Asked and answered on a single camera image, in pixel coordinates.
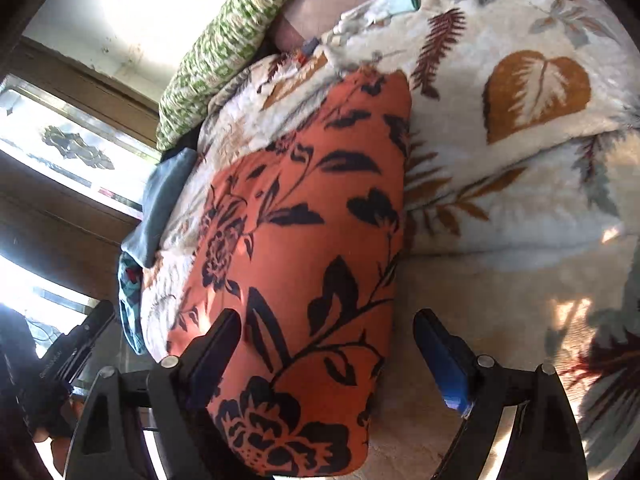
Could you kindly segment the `orange floral garment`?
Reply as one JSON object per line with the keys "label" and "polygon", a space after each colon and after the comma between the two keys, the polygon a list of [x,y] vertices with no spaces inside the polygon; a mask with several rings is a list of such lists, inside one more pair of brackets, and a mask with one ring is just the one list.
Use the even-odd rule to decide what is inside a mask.
{"label": "orange floral garment", "polygon": [[209,185],[166,349],[182,353],[224,310],[239,315],[221,378],[199,374],[194,392],[258,474],[341,476],[367,458],[404,241],[411,102],[404,73],[357,70]]}

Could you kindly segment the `cream leaf-pattern blanket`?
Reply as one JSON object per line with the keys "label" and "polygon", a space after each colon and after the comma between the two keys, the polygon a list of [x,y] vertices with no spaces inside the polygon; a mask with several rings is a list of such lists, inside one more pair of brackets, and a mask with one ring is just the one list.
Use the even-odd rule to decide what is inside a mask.
{"label": "cream leaf-pattern blanket", "polygon": [[420,0],[310,58],[239,72],[208,103],[198,159],[145,271],[141,326],[166,342],[219,171],[300,126],[365,67],[411,94],[390,350],[368,454],[324,478],[426,479],[460,420],[413,341],[429,308],[478,353],[551,364],[590,478],[639,441],[639,52],[601,0]]}

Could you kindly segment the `stained glass window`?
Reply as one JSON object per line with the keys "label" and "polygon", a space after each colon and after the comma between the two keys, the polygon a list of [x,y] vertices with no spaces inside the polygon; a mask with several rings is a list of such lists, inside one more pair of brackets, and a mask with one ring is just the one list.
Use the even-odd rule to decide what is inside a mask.
{"label": "stained glass window", "polygon": [[1,83],[1,151],[66,188],[142,218],[160,152],[30,82]]}

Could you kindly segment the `blue folded cloth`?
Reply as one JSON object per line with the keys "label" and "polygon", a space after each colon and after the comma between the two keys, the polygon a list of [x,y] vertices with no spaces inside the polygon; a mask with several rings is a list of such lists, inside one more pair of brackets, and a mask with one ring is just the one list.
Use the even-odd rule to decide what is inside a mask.
{"label": "blue folded cloth", "polygon": [[154,263],[160,238],[197,158],[193,148],[183,148],[160,162],[146,181],[142,220],[120,245],[142,268],[150,268]]}

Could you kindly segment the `green patterned pillow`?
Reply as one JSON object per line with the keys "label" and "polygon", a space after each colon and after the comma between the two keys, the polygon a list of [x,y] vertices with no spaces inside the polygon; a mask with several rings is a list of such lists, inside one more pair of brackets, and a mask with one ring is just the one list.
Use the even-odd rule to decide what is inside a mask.
{"label": "green patterned pillow", "polygon": [[208,103],[255,55],[288,0],[226,0],[182,58],[158,102],[163,152],[207,116]]}

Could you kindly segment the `small dark object on bed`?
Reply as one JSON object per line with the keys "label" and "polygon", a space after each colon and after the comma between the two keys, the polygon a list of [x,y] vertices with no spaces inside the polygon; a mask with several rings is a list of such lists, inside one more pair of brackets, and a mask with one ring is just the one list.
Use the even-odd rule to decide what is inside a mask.
{"label": "small dark object on bed", "polygon": [[320,44],[320,40],[317,37],[310,38],[309,40],[304,42],[303,45],[300,47],[300,54],[303,55],[305,58],[310,58],[311,55],[314,54],[314,50],[317,49],[319,44]]}

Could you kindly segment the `white glove with green cuff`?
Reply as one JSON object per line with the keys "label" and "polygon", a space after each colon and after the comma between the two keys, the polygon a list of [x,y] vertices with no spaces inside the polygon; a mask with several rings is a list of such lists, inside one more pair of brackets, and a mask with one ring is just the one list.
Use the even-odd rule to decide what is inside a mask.
{"label": "white glove with green cuff", "polygon": [[420,0],[368,0],[341,14],[332,32],[335,36],[359,34],[374,24],[387,21],[394,15],[416,12]]}

